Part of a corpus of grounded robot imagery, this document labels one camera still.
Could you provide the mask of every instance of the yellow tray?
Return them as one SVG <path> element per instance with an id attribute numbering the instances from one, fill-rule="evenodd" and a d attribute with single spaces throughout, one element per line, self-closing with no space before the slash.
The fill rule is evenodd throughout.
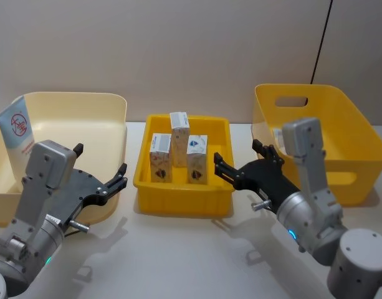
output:
<path id="1" fill-rule="evenodd" d="M 285 160 L 284 174 L 300 187 L 292 157 L 280 152 L 273 129 L 299 118 L 317 117 L 331 190 L 342 205 L 362 203 L 382 171 L 382 141 L 350 99 L 329 85 L 263 84 L 255 88 L 255 94 L 253 137 L 279 150 Z"/>
<path id="2" fill-rule="evenodd" d="M 84 144 L 75 168 L 93 174 L 103 183 L 117 172 L 126 143 L 126 100 L 111 93 L 35 92 L 24 95 L 36 142 L 50 139 L 68 148 Z M 0 131 L 0 226 L 16 211 L 20 194 Z M 106 219 L 117 206 L 118 195 L 103 207 L 86 207 L 84 223 Z"/>
<path id="3" fill-rule="evenodd" d="M 173 167 L 172 183 L 151 183 L 149 150 L 153 133 L 171 133 L 168 115 L 146 120 L 140 156 L 134 175 L 138 208 L 145 214 L 222 217 L 232 212 L 230 184 L 214 175 L 214 152 L 234 164 L 229 122 L 223 118 L 189 116 L 190 134 L 208 136 L 208 184 L 188 184 L 186 168 Z"/>

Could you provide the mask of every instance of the white box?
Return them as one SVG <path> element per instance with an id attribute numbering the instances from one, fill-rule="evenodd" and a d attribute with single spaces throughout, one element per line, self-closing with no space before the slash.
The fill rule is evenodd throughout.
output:
<path id="1" fill-rule="evenodd" d="M 186 112 L 170 113 L 170 121 L 173 164 L 176 167 L 186 167 L 186 148 L 189 138 L 189 122 Z"/>
<path id="2" fill-rule="evenodd" d="M 191 184 L 208 183 L 208 136 L 190 135 L 186 150 L 188 182 Z"/>
<path id="3" fill-rule="evenodd" d="M 171 182 L 171 155 L 170 134 L 157 134 L 152 136 L 151 149 L 149 152 L 151 162 L 151 182 Z"/>

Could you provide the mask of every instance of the black cable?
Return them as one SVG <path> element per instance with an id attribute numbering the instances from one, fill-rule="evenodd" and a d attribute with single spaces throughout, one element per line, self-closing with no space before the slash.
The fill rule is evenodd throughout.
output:
<path id="1" fill-rule="evenodd" d="M 323 28 L 323 32 L 322 32 L 322 36 L 321 36 L 321 43 L 320 43 L 320 47 L 318 48 L 317 59 L 315 59 L 315 65 L 314 65 L 313 75 L 311 77 L 310 84 L 312 84 L 314 82 L 315 71 L 317 70 L 318 60 L 320 59 L 321 48 L 322 48 L 322 44 L 323 44 L 323 38 L 325 37 L 325 33 L 327 31 L 327 25 L 328 25 L 330 11 L 332 9 L 332 3 L 333 3 L 333 0 L 330 0 L 328 14 L 327 14 L 327 19 L 325 21 L 325 26 Z"/>
<path id="2" fill-rule="evenodd" d="M 77 230 L 75 230 L 75 231 L 73 231 L 73 232 L 69 232 L 68 234 L 65 234 L 65 238 L 66 237 L 68 237 L 68 236 L 70 236 L 70 235 L 74 235 L 74 234 L 77 234 L 77 233 L 79 233 L 80 231 L 77 229 Z"/>

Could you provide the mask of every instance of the robotic arm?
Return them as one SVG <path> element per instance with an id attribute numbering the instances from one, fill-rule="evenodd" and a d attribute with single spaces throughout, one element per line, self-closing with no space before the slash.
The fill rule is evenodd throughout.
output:
<path id="1" fill-rule="evenodd" d="M 27 290 L 69 227 L 88 231 L 75 220 L 83 208 L 104 206 L 126 187 L 126 164 L 106 184 L 74 169 L 82 152 L 82 144 L 73 150 L 51 140 L 34 145 L 16 214 L 0 236 L 0 299 Z"/>
<path id="2" fill-rule="evenodd" d="M 294 157 L 302 190 L 283 174 L 283 159 L 274 146 L 254 140 L 253 150 L 263 159 L 240 169 L 214 154 L 215 174 L 236 190 L 256 192 L 263 201 L 254 211 L 267 209 L 298 244 L 321 265 L 331 266 L 327 285 L 338 299 L 373 298 L 382 287 L 382 236 L 368 229 L 347 230 L 341 205 L 328 188 L 320 122 L 304 118 L 282 129 L 285 149 Z"/>

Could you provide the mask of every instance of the white table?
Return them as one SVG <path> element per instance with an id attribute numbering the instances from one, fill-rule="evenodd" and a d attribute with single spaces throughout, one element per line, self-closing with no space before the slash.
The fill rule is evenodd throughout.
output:
<path id="1" fill-rule="evenodd" d="M 233 194 L 234 215 L 222 222 L 135 213 L 132 180 L 145 124 L 127 126 L 129 182 L 116 212 L 66 239 L 18 298 L 332 298 L 328 268 L 299 253 L 272 214 L 252 212 L 250 191 Z M 231 125 L 231 139 L 237 167 L 255 159 L 250 125 Z M 344 223 L 382 234 L 382 174 L 364 207 L 345 209 Z"/>

